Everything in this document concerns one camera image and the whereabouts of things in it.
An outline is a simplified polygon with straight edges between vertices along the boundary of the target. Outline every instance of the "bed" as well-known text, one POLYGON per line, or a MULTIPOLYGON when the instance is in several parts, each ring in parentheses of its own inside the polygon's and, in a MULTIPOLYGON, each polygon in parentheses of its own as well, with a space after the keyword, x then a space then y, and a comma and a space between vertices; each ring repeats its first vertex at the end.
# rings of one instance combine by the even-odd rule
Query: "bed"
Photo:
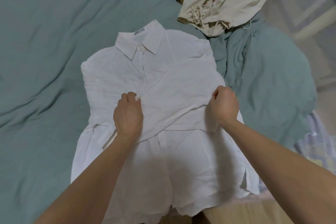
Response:
MULTIPOLYGON (((89 118, 81 63, 113 46, 119 31, 134 32, 153 19, 205 36, 177 22, 175 0, 0 2, 0 215, 3 223, 32 223, 70 183, 77 140, 89 118)), ((305 117, 316 101, 308 61, 262 15, 250 27, 210 39, 217 70, 237 93, 245 123, 291 147, 309 132, 305 117), (265 51, 263 35, 277 44, 265 51), (279 52, 268 55, 274 50, 286 54, 281 63, 279 52)))

